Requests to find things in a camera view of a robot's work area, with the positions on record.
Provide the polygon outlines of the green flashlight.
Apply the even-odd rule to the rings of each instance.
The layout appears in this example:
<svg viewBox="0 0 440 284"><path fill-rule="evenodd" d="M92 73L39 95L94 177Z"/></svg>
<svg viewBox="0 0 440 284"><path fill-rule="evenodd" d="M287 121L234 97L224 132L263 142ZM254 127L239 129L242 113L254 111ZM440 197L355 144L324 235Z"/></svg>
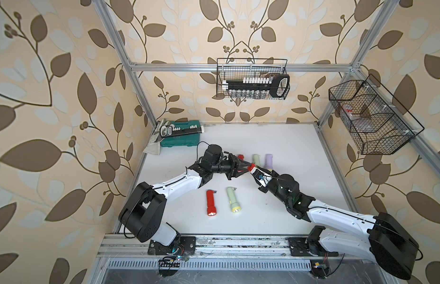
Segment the green flashlight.
<svg viewBox="0 0 440 284"><path fill-rule="evenodd" d="M253 164L255 166L261 166L261 156L258 154L253 154Z"/></svg>
<svg viewBox="0 0 440 284"><path fill-rule="evenodd" d="M233 187L227 187L227 195L231 207L231 211L233 213L238 213L241 211L241 206L237 200L237 197L235 195L236 188Z"/></svg>

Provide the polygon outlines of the purple flashlight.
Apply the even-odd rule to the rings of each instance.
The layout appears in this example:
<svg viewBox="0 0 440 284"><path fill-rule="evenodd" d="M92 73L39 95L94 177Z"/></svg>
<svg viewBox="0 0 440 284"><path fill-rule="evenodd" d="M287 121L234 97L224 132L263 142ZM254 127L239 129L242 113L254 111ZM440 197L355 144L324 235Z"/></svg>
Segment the purple flashlight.
<svg viewBox="0 0 440 284"><path fill-rule="evenodd" d="M273 155L272 154L266 154L266 158L265 158L265 166L266 169L268 170L273 170Z"/></svg>

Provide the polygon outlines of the green flashlight front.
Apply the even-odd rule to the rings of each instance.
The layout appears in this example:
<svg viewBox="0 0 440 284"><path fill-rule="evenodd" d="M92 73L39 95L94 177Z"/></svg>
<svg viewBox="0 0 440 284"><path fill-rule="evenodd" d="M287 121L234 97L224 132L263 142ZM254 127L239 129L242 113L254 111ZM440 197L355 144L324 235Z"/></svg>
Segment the green flashlight front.
<svg viewBox="0 0 440 284"><path fill-rule="evenodd" d="M241 206L237 200L237 197L235 195L236 188L233 187L227 187L227 195L231 207L231 211L233 213L238 213L241 211Z"/></svg>

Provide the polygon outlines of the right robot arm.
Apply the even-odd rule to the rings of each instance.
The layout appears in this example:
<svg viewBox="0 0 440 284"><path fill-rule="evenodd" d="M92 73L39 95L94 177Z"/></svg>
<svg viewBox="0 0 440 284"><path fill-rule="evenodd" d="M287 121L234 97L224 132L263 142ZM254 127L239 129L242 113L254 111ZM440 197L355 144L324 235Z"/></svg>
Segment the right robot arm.
<svg viewBox="0 0 440 284"><path fill-rule="evenodd" d="M333 207L302 193L291 175L255 168L259 190L270 192L299 220L314 222L306 243L311 254L350 254L378 264L396 278L409 280L419 244L390 214L367 215Z"/></svg>

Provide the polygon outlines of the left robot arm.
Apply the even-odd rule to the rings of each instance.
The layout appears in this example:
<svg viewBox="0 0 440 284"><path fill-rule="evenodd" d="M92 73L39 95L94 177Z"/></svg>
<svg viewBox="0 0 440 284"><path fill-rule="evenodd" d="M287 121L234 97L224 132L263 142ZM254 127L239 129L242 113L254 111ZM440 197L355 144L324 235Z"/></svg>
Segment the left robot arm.
<svg viewBox="0 0 440 284"><path fill-rule="evenodd" d="M181 175L153 185L139 183L120 211L118 220L138 241L152 240L173 249L179 246L180 233L162 223L166 205L201 188L212 180L214 174L224 174L231 180L247 173L250 165L238 156L224 152L221 146L210 144L204 155Z"/></svg>

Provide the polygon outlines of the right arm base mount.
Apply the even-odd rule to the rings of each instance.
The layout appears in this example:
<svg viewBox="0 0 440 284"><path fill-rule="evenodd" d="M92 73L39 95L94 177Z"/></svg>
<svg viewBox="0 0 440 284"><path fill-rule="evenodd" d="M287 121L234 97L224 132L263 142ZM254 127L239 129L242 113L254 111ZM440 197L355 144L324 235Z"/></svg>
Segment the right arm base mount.
<svg viewBox="0 0 440 284"><path fill-rule="evenodd" d="M328 252L318 241L309 240L307 237L287 238L290 254L293 257L337 257L338 252Z"/></svg>

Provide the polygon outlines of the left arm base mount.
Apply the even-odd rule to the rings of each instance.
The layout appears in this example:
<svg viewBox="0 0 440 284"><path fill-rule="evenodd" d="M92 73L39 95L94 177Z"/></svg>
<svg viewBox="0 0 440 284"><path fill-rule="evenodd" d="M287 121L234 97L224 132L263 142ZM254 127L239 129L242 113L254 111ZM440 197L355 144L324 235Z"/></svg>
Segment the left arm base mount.
<svg viewBox="0 0 440 284"><path fill-rule="evenodd" d="M150 241L148 255L153 256L192 256L196 250L195 236L178 236L173 242L164 246L163 244Z"/></svg>

